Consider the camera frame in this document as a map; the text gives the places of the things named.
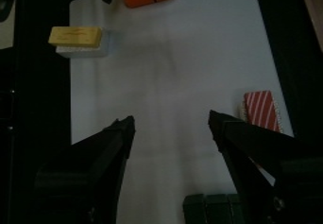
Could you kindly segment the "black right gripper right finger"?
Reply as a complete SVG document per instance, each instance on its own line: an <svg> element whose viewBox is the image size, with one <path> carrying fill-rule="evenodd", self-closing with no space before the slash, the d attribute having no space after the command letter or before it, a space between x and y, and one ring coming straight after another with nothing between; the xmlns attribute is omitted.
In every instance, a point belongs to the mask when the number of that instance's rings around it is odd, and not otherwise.
<svg viewBox="0 0 323 224"><path fill-rule="evenodd" d="M323 150L210 112L209 126L247 224L323 224Z"/></svg>

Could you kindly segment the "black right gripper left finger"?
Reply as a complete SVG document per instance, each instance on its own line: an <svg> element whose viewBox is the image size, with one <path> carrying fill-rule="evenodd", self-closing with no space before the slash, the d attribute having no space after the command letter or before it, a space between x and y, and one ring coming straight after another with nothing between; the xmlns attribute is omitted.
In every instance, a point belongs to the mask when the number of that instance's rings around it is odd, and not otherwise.
<svg viewBox="0 0 323 224"><path fill-rule="evenodd" d="M115 120L40 167L27 224L116 224L134 136L135 119Z"/></svg>

